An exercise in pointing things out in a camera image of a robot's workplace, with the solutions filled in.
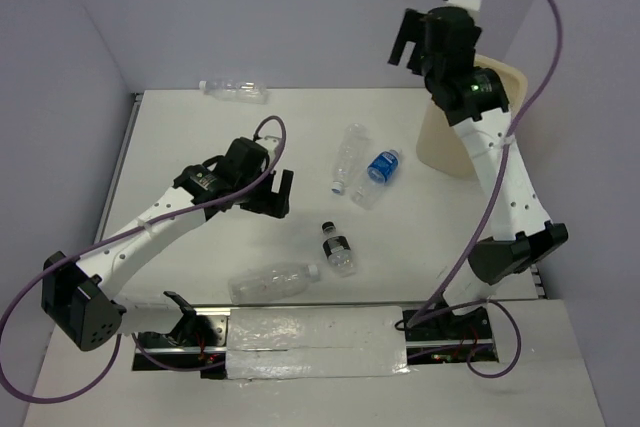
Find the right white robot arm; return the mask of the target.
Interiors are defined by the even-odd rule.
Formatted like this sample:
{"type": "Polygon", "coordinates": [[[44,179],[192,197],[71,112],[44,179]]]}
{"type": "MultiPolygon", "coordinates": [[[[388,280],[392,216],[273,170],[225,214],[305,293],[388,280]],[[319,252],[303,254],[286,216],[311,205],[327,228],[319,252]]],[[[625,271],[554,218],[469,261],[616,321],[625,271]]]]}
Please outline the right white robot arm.
{"type": "Polygon", "coordinates": [[[565,224],[542,206],[515,138],[515,119],[502,79],[477,64],[481,29],[464,9],[442,6],[405,11],[389,64],[407,43],[414,45],[408,69],[424,79],[435,106],[462,142],[487,206],[460,258],[440,286],[403,327],[435,318],[437,331],[456,338],[469,313],[492,297],[503,281],[544,259],[568,239],[565,224]]]}

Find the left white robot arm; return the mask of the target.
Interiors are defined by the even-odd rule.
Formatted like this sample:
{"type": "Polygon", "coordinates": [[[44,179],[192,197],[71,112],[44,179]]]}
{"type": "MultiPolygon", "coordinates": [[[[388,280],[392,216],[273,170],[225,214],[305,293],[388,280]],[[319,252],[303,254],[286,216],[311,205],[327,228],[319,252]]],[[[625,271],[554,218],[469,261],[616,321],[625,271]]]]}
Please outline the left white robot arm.
{"type": "Polygon", "coordinates": [[[225,154],[187,166],[159,200],[127,224],[132,236],[118,233],[115,242],[63,263],[44,278],[44,312],[83,352],[117,334],[139,332],[159,333],[177,346],[188,343],[208,324],[182,296],[167,287],[139,300],[121,292],[170,244],[235,205],[285,217],[292,171],[283,171],[279,191],[272,189],[271,164],[281,150],[282,141],[274,136],[240,137],[225,154]]]}

